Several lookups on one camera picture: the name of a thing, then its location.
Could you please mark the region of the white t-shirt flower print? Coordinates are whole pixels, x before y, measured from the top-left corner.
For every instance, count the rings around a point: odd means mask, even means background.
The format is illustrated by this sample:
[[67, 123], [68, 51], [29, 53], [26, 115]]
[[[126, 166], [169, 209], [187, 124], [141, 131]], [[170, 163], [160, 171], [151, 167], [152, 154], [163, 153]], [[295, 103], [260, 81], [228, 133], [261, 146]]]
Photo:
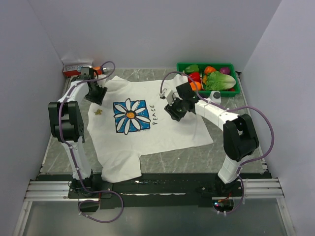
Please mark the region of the white t-shirt flower print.
[[91, 104], [87, 130], [102, 166], [104, 181], [115, 183], [141, 176], [140, 157], [199, 147], [213, 142], [200, 116], [187, 113], [175, 121], [165, 111], [160, 87], [174, 89], [187, 79], [130, 82], [114, 77], [105, 85], [101, 105]]

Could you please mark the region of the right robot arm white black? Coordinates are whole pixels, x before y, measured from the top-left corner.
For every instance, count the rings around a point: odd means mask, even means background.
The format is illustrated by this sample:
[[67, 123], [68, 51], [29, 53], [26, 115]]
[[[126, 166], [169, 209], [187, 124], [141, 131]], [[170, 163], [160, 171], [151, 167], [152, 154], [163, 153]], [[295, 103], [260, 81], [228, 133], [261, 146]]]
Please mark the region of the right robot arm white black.
[[215, 191], [226, 196], [231, 192], [239, 174], [243, 158], [252, 155], [258, 148], [259, 141], [252, 118], [247, 115], [238, 115], [220, 108], [209, 98], [199, 97], [192, 90], [189, 83], [176, 87], [178, 97], [173, 97], [173, 91], [163, 88], [160, 98], [167, 100], [165, 110], [173, 120], [180, 121], [187, 112], [199, 115], [223, 132], [223, 149], [225, 160], [215, 177]]

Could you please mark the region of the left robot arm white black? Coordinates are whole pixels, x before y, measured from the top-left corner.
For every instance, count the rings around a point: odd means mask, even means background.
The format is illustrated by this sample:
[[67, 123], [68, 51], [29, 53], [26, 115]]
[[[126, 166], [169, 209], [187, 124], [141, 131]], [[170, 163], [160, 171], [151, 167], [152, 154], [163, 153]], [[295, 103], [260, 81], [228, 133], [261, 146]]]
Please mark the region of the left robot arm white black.
[[97, 184], [83, 148], [85, 128], [79, 104], [84, 99], [102, 104], [107, 88], [98, 85], [97, 80], [97, 70], [82, 67], [63, 97], [48, 105], [51, 133], [64, 147], [71, 164], [70, 190], [87, 198], [97, 193]]

